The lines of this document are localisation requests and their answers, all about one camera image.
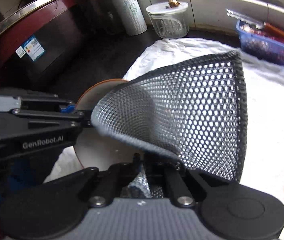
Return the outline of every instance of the white lid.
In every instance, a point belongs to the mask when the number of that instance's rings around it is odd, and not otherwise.
[[[189,4],[187,2],[179,2],[179,3],[180,5],[174,8],[170,7],[168,1],[156,3],[146,7],[146,11],[150,14],[174,14],[174,13],[185,12],[189,7]]]

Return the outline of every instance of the qr code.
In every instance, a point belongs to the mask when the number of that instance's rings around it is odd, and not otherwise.
[[[33,40],[31,41],[31,44],[33,45],[33,47],[35,47],[35,46],[38,44],[37,39],[33,39]]]

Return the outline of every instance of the glass jar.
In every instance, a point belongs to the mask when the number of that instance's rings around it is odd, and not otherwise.
[[[163,39],[182,38],[189,32],[185,17],[189,4],[179,3],[179,6],[173,8],[168,2],[153,4],[146,8],[155,32]]]

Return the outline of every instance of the white paper towel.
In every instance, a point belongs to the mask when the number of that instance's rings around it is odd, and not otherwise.
[[[112,2],[128,35],[138,35],[146,31],[146,23],[137,0],[112,0]]]

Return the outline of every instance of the mesh bag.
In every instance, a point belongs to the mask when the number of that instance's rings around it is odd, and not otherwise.
[[[247,141],[246,88],[237,51],[150,71],[117,86],[93,110],[104,135],[240,181]]]

